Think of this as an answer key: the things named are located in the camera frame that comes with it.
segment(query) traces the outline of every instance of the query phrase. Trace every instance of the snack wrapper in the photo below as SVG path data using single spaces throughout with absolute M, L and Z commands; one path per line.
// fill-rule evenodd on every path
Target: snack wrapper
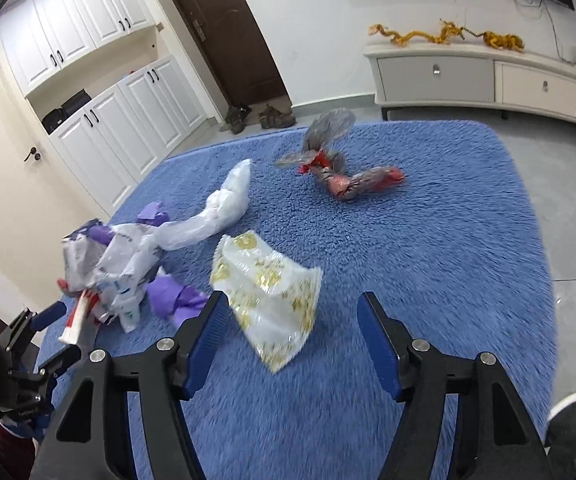
M 228 296 L 245 337 L 271 373 L 299 353 L 315 323 L 323 272 L 273 250 L 254 231 L 223 235 L 210 284 Z

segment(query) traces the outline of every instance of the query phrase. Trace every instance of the fluffy blue carpet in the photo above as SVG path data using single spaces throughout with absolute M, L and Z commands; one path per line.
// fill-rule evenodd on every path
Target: fluffy blue carpet
M 407 183 L 347 203 L 311 176 L 273 166 L 298 149 L 302 136 L 295 130 L 249 137 L 176 156 L 152 171 L 113 218 L 134 221 L 153 200 L 163 200 L 172 218 L 188 218 L 236 162 L 251 157 L 250 207 L 227 233 L 254 229 L 273 248 L 324 271 L 315 327 L 294 361 L 270 375 L 231 320 L 207 383 L 183 403 L 206 477 L 378 476 L 402 407 L 381 390 L 359 333 L 356 302 L 364 290 L 443 352 L 497 354 L 543 432 L 556 363 L 548 264 L 530 200 L 496 134 L 464 121 L 357 124 L 335 144 L 349 171 L 395 164 Z M 164 267 L 208 292 L 220 236 L 166 254 Z M 64 323 L 49 328 L 40 362 L 59 348 Z M 97 348 L 127 354 L 173 333 L 146 304 L 137 332 L 124 335 L 115 323 L 100 333 Z M 60 380 L 56 402 L 69 376 Z M 446 404 L 434 478 L 447 472 L 454 401 Z M 136 395 L 130 409 L 145 480 L 151 471 Z

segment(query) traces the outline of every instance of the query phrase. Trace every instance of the yellow dragon figurine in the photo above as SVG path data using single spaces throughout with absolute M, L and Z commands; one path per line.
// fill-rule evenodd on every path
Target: yellow dragon figurine
M 457 27 L 454 22 L 444 22 L 443 20 L 440 20 L 440 22 L 443 24 L 443 26 L 441 27 L 441 32 L 439 36 L 432 36 L 431 34 L 428 34 L 427 32 L 423 32 L 421 30 L 413 30 L 412 32 L 409 32 L 405 36 L 401 36 L 401 34 L 399 34 L 397 31 L 389 30 L 380 23 L 377 23 L 376 25 L 371 25 L 370 28 L 368 29 L 368 34 L 370 36 L 373 36 L 374 34 L 381 34 L 386 38 L 389 37 L 391 43 L 397 44 L 398 46 L 405 46 L 412 38 L 416 36 L 425 38 L 430 43 L 449 44 L 450 38 L 453 38 L 455 36 L 458 36 L 462 40 L 465 40 L 466 38 L 463 36 L 463 32 L 466 31 L 469 34 L 472 34 L 472 36 L 474 36 L 475 38 L 482 37 L 484 43 L 487 44 L 487 46 L 491 46 L 492 48 L 515 50 L 517 52 L 523 52 L 523 49 L 525 48 L 523 40 L 519 36 L 516 36 L 515 34 L 506 34 L 505 36 L 502 36 L 501 34 L 497 34 L 495 32 L 492 32 L 491 30 L 486 30 L 481 34 L 476 34 L 472 32 L 472 30 L 470 30 L 469 28 Z

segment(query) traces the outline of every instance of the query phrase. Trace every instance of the lower cabinet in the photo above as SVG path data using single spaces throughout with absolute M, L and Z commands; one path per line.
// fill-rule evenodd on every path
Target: lower cabinet
M 205 114 L 172 57 L 126 76 L 57 128 L 50 140 L 108 215 Z
M 87 107 L 82 108 L 57 128 L 50 140 L 81 185 L 111 215 L 135 189 L 137 180 L 95 124 Z

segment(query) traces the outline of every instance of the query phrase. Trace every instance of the metal bolt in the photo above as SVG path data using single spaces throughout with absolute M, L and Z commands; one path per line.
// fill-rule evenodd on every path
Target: metal bolt
M 496 363 L 496 357 L 494 356 L 494 354 L 491 354 L 490 352 L 483 352 L 481 354 L 481 362 L 484 365 L 493 365 Z
M 164 337 L 157 341 L 157 350 L 170 350 L 175 345 L 175 340 L 169 337 Z
M 415 339 L 412 341 L 412 348 L 418 352 L 427 352 L 430 349 L 430 343 L 425 339 Z
M 103 350 L 93 350 L 90 354 L 90 360 L 94 363 L 103 361 L 106 358 L 106 352 Z

